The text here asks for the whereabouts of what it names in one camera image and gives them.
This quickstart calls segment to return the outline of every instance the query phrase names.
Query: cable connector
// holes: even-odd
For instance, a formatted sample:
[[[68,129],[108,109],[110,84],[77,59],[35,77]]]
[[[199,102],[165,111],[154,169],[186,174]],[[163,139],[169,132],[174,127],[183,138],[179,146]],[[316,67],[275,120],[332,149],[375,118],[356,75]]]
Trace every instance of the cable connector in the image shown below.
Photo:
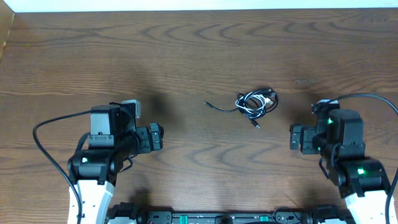
[[[256,127],[257,129],[261,129],[261,126],[259,123],[257,123],[256,120],[252,120],[250,119],[251,124],[253,124],[254,127]]]

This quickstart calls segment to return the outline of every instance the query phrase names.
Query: white wall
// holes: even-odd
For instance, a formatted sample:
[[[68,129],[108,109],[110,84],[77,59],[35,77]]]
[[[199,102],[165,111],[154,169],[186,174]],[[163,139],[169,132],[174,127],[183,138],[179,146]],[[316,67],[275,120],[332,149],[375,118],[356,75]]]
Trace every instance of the white wall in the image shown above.
[[[5,0],[5,2],[14,12],[398,7],[398,0]]]

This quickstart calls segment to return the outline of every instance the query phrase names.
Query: wood grain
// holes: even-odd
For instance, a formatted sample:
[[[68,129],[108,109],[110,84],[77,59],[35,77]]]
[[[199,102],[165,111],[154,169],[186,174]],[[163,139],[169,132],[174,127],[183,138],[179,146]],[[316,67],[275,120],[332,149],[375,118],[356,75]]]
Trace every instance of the wood grain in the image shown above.
[[[36,148],[32,128],[126,99],[141,101],[139,124],[164,126],[165,147],[119,175],[113,203],[220,211],[344,205],[319,157],[289,150],[289,125],[314,123],[311,103],[344,93],[398,103],[397,12],[18,14],[0,64],[0,220],[65,223],[68,186]],[[280,105],[259,120],[261,130],[203,104],[233,108],[237,93],[267,85]],[[361,113],[367,152],[392,178],[396,115],[376,100],[342,106]],[[87,116],[59,121],[39,136],[66,168],[89,125]]]

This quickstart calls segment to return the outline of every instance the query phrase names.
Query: green led light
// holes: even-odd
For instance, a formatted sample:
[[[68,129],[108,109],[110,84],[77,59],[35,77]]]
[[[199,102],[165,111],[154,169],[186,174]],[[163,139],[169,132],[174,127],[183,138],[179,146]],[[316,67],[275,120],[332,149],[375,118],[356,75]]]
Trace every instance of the green led light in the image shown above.
[[[365,174],[365,172],[366,172],[366,171],[365,171],[364,169],[358,169],[358,174],[359,174],[359,175]]]

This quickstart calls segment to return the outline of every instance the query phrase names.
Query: wooden table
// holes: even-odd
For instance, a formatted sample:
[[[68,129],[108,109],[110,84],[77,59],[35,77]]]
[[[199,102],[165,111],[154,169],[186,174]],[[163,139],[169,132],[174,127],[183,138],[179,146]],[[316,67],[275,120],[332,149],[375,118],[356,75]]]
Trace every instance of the wooden table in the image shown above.
[[[396,9],[18,14],[0,64],[0,220],[65,223],[68,185],[32,128],[127,99],[141,101],[140,125],[164,126],[165,147],[118,175],[113,204],[344,205],[319,156],[289,149],[289,125],[315,124],[311,103],[345,93],[377,92],[398,104],[397,61]],[[237,93],[266,85],[280,105],[260,130],[203,104],[234,108]],[[397,116],[376,100],[341,105],[361,113],[368,155],[392,178]],[[83,116],[46,125],[39,138],[66,168],[89,130]]]

